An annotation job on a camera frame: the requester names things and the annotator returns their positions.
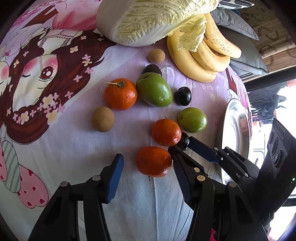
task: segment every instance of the pink heart print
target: pink heart print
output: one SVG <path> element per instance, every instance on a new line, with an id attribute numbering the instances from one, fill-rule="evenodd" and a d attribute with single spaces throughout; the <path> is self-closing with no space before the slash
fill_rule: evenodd
<path id="1" fill-rule="evenodd" d="M 7 169 L 6 169 L 6 164 L 4 160 L 4 152 L 2 151 L 2 146 L 0 145 L 0 180 L 2 182 L 5 182 L 7 179 Z"/>
<path id="2" fill-rule="evenodd" d="M 44 207 L 48 202 L 45 185 L 30 169 L 20 165 L 21 187 L 17 193 L 22 203 L 28 208 Z"/>

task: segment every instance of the cartoon eye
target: cartoon eye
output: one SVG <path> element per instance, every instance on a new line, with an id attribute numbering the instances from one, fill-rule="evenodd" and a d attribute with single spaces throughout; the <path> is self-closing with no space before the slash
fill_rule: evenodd
<path id="1" fill-rule="evenodd" d="M 53 72 L 54 72 L 53 67 L 47 66 L 41 71 L 40 78 L 43 80 L 47 80 L 52 76 Z"/>

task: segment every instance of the orange fruit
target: orange fruit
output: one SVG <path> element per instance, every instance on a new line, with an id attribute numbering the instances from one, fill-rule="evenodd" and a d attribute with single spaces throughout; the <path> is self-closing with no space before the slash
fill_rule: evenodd
<path id="1" fill-rule="evenodd" d="M 114 110 L 127 110 L 136 102 L 138 94 L 136 86 L 128 79 L 120 78 L 107 83 L 104 99 Z"/>
<path id="2" fill-rule="evenodd" d="M 143 147 L 137 155 L 136 166 L 140 173 L 151 177 L 163 177 L 172 165 L 170 154 L 155 146 Z"/>
<path id="3" fill-rule="evenodd" d="M 176 145 L 182 136 L 179 125 L 170 119 L 160 119 L 151 128 L 153 140 L 161 146 Z"/>

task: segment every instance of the patterned pillow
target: patterned pillow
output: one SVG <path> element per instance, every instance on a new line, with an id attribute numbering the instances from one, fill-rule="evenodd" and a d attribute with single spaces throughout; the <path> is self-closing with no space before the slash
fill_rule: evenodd
<path id="1" fill-rule="evenodd" d="M 227 9 L 240 9 L 244 7 L 252 7 L 255 4 L 245 0 L 222 0 L 219 1 L 218 7 Z"/>

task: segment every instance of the banana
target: banana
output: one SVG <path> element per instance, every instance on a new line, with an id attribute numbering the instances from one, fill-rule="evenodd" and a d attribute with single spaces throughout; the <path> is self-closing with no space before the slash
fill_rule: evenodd
<path id="1" fill-rule="evenodd" d="M 167 38 L 168 51 L 174 63 L 187 77 L 203 83 L 212 82 L 216 78 L 216 72 L 208 71 L 201 67 L 192 57 L 189 50 L 177 49 L 177 43 L 182 34 L 180 30 L 176 30 L 172 36 Z"/>
<path id="2" fill-rule="evenodd" d="M 242 51 L 235 44 L 228 41 L 223 34 L 219 31 L 215 24 L 211 13 L 206 13 L 205 18 L 207 20 L 205 24 L 205 38 L 206 44 L 213 50 L 232 58 L 239 58 L 242 55 Z"/>
<path id="3" fill-rule="evenodd" d="M 197 52 L 191 52 L 191 54 L 202 67 L 210 71 L 221 72 L 230 63 L 229 56 L 220 53 L 216 55 L 204 40 L 199 44 Z"/>

